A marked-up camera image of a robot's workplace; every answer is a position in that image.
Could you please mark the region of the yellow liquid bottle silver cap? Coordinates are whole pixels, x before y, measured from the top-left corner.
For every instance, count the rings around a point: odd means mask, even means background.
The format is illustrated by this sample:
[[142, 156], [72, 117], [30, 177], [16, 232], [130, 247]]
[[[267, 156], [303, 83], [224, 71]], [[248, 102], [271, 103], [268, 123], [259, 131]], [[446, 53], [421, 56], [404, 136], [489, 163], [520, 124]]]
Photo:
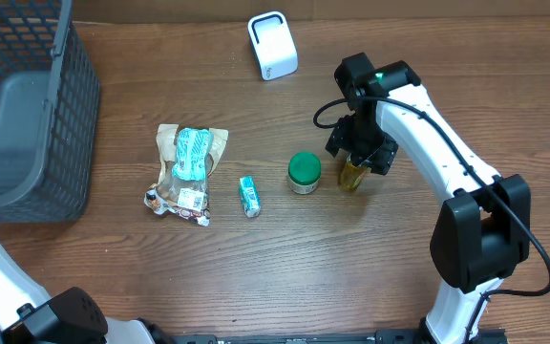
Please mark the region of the yellow liquid bottle silver cap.
[[369, 168], [365, 165], [354, 165], [351, 161], [351, 155], [348, 155], [339, 173], [338, 185], [344, 191], [354, 192], [368, 171]]

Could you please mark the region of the green lid jar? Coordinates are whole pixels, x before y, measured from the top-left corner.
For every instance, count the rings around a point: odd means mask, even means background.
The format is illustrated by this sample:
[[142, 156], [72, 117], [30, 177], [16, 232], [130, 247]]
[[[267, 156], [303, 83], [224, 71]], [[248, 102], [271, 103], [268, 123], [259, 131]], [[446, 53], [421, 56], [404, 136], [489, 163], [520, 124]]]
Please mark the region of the green lid jar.
[[290, 159], [288, 164], [288, 186], [297, 194], [309, 194], [317, 188], [321, 172], [322, 165], [316, 155], [310, 152], [299, 152]]

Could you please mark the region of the small teal white box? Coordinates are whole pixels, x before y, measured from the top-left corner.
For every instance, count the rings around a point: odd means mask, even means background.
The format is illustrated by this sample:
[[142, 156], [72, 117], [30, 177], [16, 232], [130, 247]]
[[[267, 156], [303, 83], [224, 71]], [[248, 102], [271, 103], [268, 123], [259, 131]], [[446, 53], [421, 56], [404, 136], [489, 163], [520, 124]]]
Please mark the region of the small teal white box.
[[257, 217], [261, 212], [261, 201], [251, 176], [240, 178], [239, 193], [243, 212], [247, 218]]

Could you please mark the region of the teal wet wipes pack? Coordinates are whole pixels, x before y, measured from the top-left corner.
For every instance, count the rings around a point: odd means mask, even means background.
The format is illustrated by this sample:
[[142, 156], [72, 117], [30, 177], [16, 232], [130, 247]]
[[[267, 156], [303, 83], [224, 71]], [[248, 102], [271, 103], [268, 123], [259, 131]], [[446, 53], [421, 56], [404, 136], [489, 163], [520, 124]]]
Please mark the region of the teal wet wipes pack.
[[213, 134], [206, 129], [182, 129], [177, 137], [173, 176], [187, 182], [205, 180], [213, 140]]

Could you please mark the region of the brown snack bag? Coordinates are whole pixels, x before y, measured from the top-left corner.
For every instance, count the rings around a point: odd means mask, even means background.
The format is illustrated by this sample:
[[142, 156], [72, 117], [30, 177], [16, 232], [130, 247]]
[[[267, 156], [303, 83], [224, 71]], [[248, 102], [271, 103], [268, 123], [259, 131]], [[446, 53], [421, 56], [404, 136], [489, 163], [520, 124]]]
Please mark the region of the brown snack bag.
[[208, 178], [215, 171], [228, 142], [229, 132], [224, 129], [208, 128], [214, 140], [207, 156], [207, 178], [203, 181], [183, 181], [174, 177], [176, 143], [179, 132], [189, 127], [177, 124], [159, 126], [156, 142], [159, 150], [159, 179], [144, 194], [144, 204], [159, 215], [175, 214], [199, 226], [208, 226], [211, 220], [209, 210]]

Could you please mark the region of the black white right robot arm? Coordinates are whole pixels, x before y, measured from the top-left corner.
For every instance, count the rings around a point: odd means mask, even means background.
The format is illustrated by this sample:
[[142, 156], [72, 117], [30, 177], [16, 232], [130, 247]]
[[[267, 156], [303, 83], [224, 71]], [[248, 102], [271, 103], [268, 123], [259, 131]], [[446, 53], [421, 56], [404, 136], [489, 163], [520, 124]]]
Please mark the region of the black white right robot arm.
[[519, 175], [502, 177], [435, 109], [404, 61], [375, 68], [363, 54], [334, 72], [350, 113], [332, 124], [326, 149], [349, 156], [339, 182], [356, 187], [366, 172], [385, 175], [404, 149], [441, 209], [430, 252], [441, 283], [418, 330], [379, 330], [379, 343], [504, 343], [502, 330], [478, 326], [485, 295], [529, 255], [531, 193]]

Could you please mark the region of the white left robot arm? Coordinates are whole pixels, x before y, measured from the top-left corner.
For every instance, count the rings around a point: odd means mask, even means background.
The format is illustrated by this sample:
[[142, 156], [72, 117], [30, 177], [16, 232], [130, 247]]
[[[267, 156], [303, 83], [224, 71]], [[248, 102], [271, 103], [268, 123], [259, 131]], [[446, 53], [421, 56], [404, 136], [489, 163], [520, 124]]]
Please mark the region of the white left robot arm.
[[143, 320], [103, 314], [96, 301], [73, 287], [50, 296], [0, 244], [0, 343], [169, 343]]

